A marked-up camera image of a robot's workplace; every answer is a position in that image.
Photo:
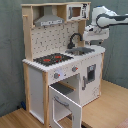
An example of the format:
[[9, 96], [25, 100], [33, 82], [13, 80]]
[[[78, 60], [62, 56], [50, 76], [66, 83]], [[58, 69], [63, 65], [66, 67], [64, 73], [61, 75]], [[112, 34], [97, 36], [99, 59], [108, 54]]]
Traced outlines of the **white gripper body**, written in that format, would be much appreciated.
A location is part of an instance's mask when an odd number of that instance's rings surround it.
[[105, 39], [109, 37], [109, 29], [101, 29], [95, 25], [89, 25], [85, 27], [83, 33], [83, 40], [88, 44], [91, 44], [94, 40], [100, 40], [103, 42]]

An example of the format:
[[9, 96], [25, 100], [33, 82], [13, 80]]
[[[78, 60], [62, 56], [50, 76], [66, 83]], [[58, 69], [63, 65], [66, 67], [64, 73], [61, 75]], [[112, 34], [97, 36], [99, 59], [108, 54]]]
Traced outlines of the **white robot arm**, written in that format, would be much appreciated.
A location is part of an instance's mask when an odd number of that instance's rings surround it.
[[109, 27], [128, 25], [128, 14], [117, 15], [105, 6], [98, 6], [92, 11], [92, 22], [85, 27], [83, 39], [90, 43], [92, 40], [103, 42], [109, 37]]

